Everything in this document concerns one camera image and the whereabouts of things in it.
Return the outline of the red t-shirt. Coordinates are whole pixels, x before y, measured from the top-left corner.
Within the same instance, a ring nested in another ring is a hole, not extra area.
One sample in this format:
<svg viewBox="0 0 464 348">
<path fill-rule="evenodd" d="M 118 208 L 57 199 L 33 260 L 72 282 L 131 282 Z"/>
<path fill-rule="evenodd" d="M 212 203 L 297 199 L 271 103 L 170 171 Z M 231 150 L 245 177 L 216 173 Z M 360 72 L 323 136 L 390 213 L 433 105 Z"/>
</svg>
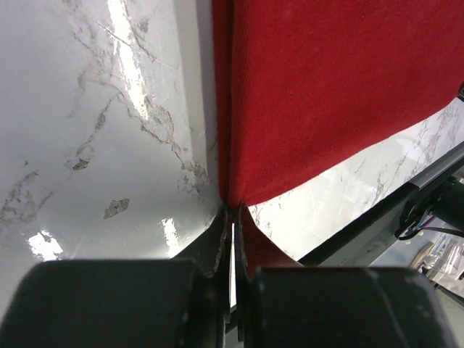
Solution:
<svg viewBox="0 0 464 348">
<path fill-rule="evenodd" d="M 461 1 L 214 1 L 221 199 L 259 204 L 446 107 Z"/>
</svg>

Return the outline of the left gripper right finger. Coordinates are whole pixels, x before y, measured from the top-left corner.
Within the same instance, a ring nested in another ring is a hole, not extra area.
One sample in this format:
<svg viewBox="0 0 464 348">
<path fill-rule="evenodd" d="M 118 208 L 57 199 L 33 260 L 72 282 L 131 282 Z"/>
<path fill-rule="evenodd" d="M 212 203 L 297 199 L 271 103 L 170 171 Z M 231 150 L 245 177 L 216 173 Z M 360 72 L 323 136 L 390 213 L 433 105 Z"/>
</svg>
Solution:
<svg viewBox="0 0 464 348">
<path fill-rule="evenodd" d="M 252 290 L 255 273 L 260 268 L 299 268 L 255 224 L 249 208 L 241 203 L 234 212 L 234 248 L 236 270 L 236 317 L 238 339 L 245 347 L 253 347 Z"/>
</svg>

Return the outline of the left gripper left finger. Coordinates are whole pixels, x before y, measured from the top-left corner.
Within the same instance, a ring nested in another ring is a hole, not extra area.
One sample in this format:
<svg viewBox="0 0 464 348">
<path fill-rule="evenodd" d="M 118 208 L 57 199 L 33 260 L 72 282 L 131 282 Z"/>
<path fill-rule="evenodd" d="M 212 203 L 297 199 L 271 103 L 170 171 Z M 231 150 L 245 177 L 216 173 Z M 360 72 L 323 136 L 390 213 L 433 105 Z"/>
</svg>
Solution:
<svg viewBox="0 0 464 348">
<path fill-rule="evenodd" d="M 221 207 L 209 227 L 173 259 L 195 268 L 188 285 L 181 347 L 223 347 L 230 322 L 232 213 Z"/>
</svg>

